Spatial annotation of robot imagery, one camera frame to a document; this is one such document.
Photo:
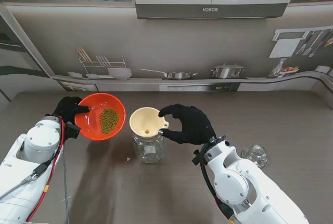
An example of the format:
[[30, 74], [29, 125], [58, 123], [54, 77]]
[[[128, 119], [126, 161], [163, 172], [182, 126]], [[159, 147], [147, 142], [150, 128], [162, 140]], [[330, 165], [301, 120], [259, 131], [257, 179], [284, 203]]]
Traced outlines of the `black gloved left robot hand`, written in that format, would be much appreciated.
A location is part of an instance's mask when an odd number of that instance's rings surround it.
[[65, 123], [75, 124], [74, 119], [77, 114], [89, 112], [89, 107], [79, 105], [81, 101], [80, 97], [64, 97], [58, 102], [52, 115], [61, 117]]

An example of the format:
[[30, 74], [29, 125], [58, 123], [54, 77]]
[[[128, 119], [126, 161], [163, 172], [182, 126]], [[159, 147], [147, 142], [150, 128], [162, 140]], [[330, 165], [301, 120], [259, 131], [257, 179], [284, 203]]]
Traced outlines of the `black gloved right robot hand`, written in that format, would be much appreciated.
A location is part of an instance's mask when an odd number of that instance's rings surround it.
[[158, 116], [164, 117], [172, 115], [182, 124], [181, 131], [169, 129], [160, 129], [163, 136], [179, 144], [190, 143], [201, 145], [208, 143], [210, 139], [216, 138], [216, 133], [208, 117], [194, 106], [184, 106], [182, 104], [173, 104], [162, 108]]

